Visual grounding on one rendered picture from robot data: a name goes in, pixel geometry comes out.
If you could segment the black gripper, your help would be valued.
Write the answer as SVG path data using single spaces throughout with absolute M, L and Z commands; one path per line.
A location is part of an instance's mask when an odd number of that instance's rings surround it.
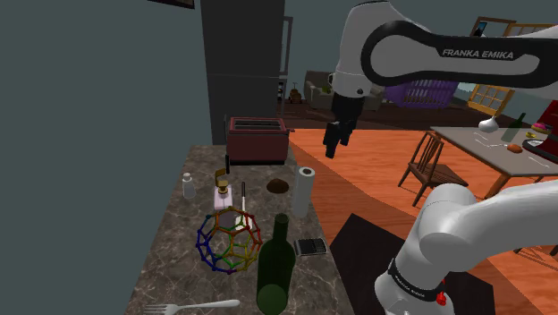
M 349 144 L 350 136 L 356 128 L 356 123 L 362 113 L 365 98 L 349 98 L 334 93 L 331 111 L 334 121 L 327 124 L 323 144 L 325 156 L 334 158 L 336 147 L 340 142 L 343 146 Z

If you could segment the white paper towel roll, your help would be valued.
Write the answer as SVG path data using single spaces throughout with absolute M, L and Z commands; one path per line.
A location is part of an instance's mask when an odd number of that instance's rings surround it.
M 304 218 L 308 214 L 315 175 L 311 167 L 301 166 L 296 170 L 292 192 L 292 214 L 295 217 Z

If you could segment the red toaster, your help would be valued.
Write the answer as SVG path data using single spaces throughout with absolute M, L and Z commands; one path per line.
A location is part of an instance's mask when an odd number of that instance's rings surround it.
M 289 135 L 282 118 L 231 117 L 226 154 L 232 165 L 281 165 L 288 157 Z

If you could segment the purple basket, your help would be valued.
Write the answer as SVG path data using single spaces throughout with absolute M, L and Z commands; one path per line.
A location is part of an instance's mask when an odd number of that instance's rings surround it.
M 447 107 L 458 82 L 420 80 L 385 88 L 385 99 L 399 107 L 435 108 Z

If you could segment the brown wooden chair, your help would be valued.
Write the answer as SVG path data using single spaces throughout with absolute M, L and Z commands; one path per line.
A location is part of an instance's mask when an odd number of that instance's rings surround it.
M 434 132 L 426 131 L 402 175 L 398 186 L 401 187 L 409 174 L 413 174 L 421 183 L 412 206 L 415 207 L 427 187 L 435 187 L 454 183 L 467 187 L 469 184 L 457 175 L 449 166 L 438 162 L 444 143 Z

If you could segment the black calculator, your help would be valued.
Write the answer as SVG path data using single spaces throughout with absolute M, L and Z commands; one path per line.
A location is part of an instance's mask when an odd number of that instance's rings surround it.
M 293 242 L 298 256 L 312 256 L 327 253 L 326 242 L 322 238 L 297 239 Z

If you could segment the dark grey refrigerator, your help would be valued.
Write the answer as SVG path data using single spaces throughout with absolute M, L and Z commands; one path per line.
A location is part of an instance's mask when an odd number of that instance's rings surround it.
M 200 0 L 212 141 L 231 116 L 274 117 L 285 0 Z

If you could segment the dark robot stand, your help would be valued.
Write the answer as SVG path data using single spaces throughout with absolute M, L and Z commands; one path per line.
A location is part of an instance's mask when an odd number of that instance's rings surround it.
M 330 245 L 355 315 L 385 315 L 374 283 L 403 245 L 403 239 L 352 214 Z M 493 287 L 467 272 L 445 277 L 456 315 L 495 315 Z

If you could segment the pink soap dispenser gold pump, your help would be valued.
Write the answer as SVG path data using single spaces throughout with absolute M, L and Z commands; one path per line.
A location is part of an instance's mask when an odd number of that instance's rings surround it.
M 226 174 L 226 169 L 221 168 L 215 171 L 214 189 L 214 210 L 220 211 L 233 205 L 232 186 L 222 176 Z

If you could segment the grey dining table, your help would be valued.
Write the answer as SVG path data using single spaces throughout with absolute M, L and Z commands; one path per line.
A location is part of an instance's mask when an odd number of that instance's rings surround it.
M 461 149 L 475 159 L 497 171 L 500 176 L 492 184 L 485 199 L 496 195 L 513 177 L 535 177 L 540 182 L 544 177 L 558 176 L 558 164 L 524 149 L 521 153 L 512 153 L 506 147 L 509 144 L 521 145 L 528 140 L 527 132 L 536 135 L 535 140 L 543 141 L 545 134 L 530 128 L 520 128 L 510 142 L 501 141 L 506 128 L 486 133 L 477 127 L 442 127 L 431 126 L 441 138 Z

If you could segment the green wine bottle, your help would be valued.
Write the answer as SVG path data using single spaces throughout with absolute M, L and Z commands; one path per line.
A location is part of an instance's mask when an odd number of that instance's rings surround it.
M 275 216 L 272 238 L 258 255 L 257 306 L 264 315 L 280 315 L 289 299 L 295 252 L 287 241 L 290 219 L 284 213 Z

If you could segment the yellow framed window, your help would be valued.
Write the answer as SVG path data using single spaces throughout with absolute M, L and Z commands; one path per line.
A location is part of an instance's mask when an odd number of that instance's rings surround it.
M 469 96 L 467 105 L 481 113 L 497 117 L 513 95 L 513 89 L 477 84 Z

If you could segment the clear salt shaker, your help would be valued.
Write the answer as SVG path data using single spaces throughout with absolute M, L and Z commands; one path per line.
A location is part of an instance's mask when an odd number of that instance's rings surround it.
M 190 173 L 186 172 L 182 175 L 182 197 L 190 200 L 196 196 L 196 189 L 193 178 Z

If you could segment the wooden framed wall picture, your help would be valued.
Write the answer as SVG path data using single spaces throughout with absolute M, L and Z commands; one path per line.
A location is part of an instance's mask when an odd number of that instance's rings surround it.
M 512 23 L 515 23 L 515 20 L 479 16 L 470 35 L 477 37 L 502 37 L 508 26 Z

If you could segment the dark wall picture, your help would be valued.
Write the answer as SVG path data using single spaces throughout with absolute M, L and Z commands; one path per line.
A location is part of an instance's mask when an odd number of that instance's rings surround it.
M 195 8 L 195 0 L 149 0 L 151 2 L 168 4 L 172 6 L 177 6 L 181 8 L 187 8 L 193 10 Z

